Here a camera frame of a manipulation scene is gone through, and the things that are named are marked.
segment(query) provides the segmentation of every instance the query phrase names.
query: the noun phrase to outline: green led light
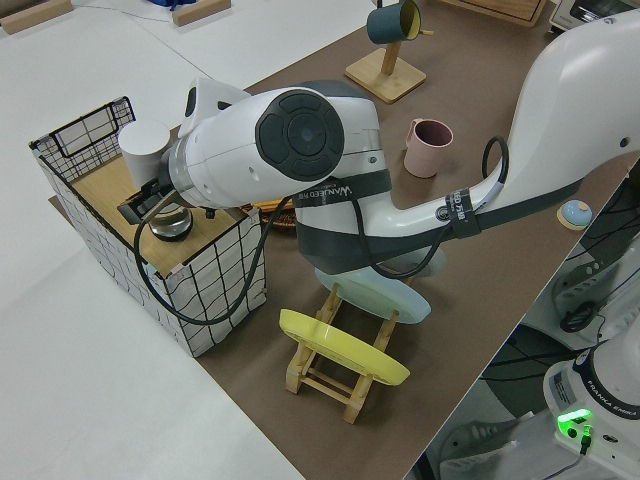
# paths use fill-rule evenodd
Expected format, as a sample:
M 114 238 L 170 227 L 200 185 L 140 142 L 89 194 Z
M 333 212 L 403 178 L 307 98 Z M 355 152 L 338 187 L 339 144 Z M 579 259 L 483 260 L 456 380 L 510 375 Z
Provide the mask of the green led light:
M 572 420 L 575 420 L 576 418 L 584 418 L 590 416 L 591 410 L 581 408 L 580 410 L 576 410 L 575 412 L 564 413 L 558 416 L 558 423 L 570 422 Z
M 564 413 L 558 416 L 558 428 L 562 433 L 569 436 L 567 433 L 569 428 L 573 425 L 576 420 L 584 420 L 592 415 L 591 410 L 586 408 L 581 408 L 579 410 L 575 410 L 573 412 Z M 585 426 L 585 435 L 590 435 L 590 426 Z

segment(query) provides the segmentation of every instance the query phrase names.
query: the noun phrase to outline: black wire mesh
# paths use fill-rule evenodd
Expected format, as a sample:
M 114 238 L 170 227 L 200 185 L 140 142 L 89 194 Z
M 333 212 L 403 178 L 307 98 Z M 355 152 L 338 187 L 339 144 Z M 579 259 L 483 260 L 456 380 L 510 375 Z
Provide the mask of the black wire mesh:
M 129 99 L 122 97 L 31 142 L 30 147 L 70 222 L 104 270 L 186 351 L 198 356 L 221 342 L 249 312 L 265 302 L 264 257 L 243 305 L 220 324 L 189 324 L 153 298 L 139 276 L 128 242 L 72 183 L 120 155 L 118 133 L 134 120 Z M 152 266 L 146 265 L 149 278 L 160 295 L 181 313 L 198 320 L 218 317 L 240 293 L 260 234 L 259 216 L 246 216 L 167 278 L 161 278 Z

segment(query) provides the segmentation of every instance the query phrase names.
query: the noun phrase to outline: wooden box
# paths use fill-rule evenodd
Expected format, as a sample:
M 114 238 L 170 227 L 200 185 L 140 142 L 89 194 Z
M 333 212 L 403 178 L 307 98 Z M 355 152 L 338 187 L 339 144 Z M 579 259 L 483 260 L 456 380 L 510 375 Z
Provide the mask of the wooden box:
M 221 342 L 253 309 L 265 302 L 261 258 L 242 306 L 230 320 L 213 326 L 186 323 L 151 296 L 135 265 L 135 227 L 116 210 L 135 192 L 120 155 L 117 135 L 135 119 L 129 100 L 117 99 L 31 142 L 69 220 L 113 279 L 133 296 L 193 356 Z M 192 211 L 194 225 L 181 242 L 162 242 L 148 229 L 141 253 L 161 296 L 198 320 L 226 312 L 239 296 L 261 235 L 257 211 L 218 211 L 213 220 Z
M 546 0 L 443 0 L 493 17 L 532 27 L 538 21 Z

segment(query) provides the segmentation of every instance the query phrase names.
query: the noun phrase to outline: white cup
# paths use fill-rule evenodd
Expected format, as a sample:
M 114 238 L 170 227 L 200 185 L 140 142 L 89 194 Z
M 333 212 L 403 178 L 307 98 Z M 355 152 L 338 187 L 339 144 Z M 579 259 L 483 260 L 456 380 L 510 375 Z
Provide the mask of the white cup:
M 158 177 L 160 159 L 169 146 L 170 132 L 155 120 L 136 120 L 118 134 L 118 144 L 135 187 Z

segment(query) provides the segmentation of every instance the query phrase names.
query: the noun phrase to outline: mug holder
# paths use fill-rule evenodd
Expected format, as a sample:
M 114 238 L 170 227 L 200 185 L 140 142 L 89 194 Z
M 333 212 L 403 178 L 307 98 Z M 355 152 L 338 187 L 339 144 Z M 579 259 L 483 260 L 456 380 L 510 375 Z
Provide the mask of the mug holder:
M 345 75 L 385 103 L 394 103 L 421 85 L 427 78 L 424 72 L 398 58 L 400 43 L 379 48 L 349 65 Z

